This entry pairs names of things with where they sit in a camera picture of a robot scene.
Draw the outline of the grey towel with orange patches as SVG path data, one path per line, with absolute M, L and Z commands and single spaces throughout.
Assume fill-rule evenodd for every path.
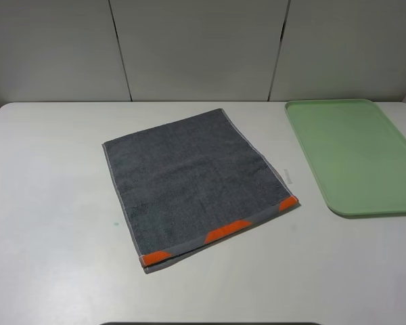
M 102 148 L 148 274 L 299 205 L 220 108 L 112 139 Z

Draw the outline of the light green plastic tray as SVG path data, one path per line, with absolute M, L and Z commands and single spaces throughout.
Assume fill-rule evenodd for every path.
M 406 137 L 369 100 L 304 100 L 286 115 L 328 208 L 406 215 Z

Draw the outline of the small clear tape strip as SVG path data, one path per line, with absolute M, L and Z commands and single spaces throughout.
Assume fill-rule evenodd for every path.
M 285 174 L 285 178 L 286 178 L 286 183 L 293 184 L 289 171 L 287 169 L 284 169 L 284 174 Z

